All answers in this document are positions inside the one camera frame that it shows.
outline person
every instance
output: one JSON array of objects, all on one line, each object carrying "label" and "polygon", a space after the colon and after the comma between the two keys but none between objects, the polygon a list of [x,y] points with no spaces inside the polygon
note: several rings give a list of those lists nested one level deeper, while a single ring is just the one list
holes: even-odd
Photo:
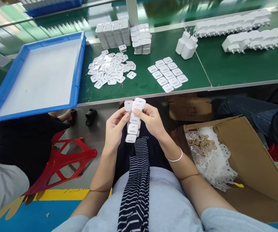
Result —
[{"label": "person", "polygon": [[53,136],[75,125],[68,109],[0,122],[0,210],[23,195],[41,176]]},{"label": "person", "polygon": [[215,119],[243,115],[250,124],[278,145],[278,104],[243,96],[231,96],[219,105]]},{"label": "person", "polygon": [[238,213],[199,175],[157,108],[133,113],[141,119],[136,142],[125,142],[129,113],[122,107],[107,120],[90,191],[53,232],[278,231]]}]

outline plastic bag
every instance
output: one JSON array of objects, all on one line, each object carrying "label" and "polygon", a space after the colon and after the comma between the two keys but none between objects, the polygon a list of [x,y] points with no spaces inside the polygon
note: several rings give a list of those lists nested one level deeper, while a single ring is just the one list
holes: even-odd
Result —
[{"label": "plastic bag", "polygon": [[212,127],[185,131],[193,160],[200,174],[215,188],[226,191],[237,173],[229,166],[231,155],[226,145],[220,143]]}]

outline blue floor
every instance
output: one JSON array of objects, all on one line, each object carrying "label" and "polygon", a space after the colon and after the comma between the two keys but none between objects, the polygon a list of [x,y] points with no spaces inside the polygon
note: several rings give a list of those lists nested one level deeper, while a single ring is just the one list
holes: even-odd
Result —
[{"label": "blue floor", "polygon": [[[34,201],[22,205],[18,212],[6,221],[0,219],[0,232],[50,232],[67,220],[80,201]],[[278,229],[278,223],[271,224]]]}]

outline black slipper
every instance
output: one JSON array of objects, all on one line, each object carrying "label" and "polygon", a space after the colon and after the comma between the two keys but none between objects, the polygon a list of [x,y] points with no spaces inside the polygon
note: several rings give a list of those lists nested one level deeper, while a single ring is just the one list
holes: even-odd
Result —
[{"label": "black slipper", "polygon": [[74,111],[74,109],[71,109],[71,110],[73,110],[72,112],[70,112],[72,119],[68,120],[67,124],[69,126],[74,126],[77,121],[77,111]]},{"label": "black slipper", "polygon": [[86,117],[85,125],[92,126],[94,124],[96,116],[97,116],[97,111],[94,109],[90,109],[85,115]]}]

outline cardboard box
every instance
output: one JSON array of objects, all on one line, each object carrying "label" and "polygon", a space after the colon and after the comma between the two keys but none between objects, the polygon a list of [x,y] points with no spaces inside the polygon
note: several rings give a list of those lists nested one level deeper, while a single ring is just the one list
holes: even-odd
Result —
[{"label": "cardboard box", "polygon": [[230,166],[244,185],[218,192],[239,212],[264,223],[278,222],[278,169],[246,117],[186,125],[173,131],[172,138],[191,156],[184,129],[211,126],[230,150]]},{"label": "cardboard box", "polygon": [[176,121],[211,121],[213,109],[209,98],[174,98],[169,103],[170,118]]},{"label": "cardboard box", "polygon": [[179,100],[183,100],[186,98],[196,98],[196,97],[197,97],[197,92],[168,95],[168,96],[166,96],[166,102],[174,102],[174,101],[179,101]]}]

